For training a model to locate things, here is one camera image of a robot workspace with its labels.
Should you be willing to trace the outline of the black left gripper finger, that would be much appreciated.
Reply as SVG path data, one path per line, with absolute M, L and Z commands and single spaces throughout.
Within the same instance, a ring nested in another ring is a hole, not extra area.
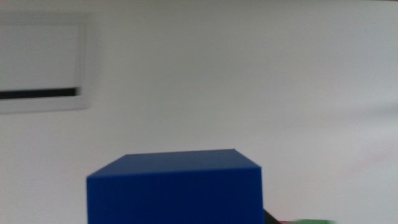
M 281 222 L 273 217 L 267 210 L 264 210 L 264 224 L 281 224 Z

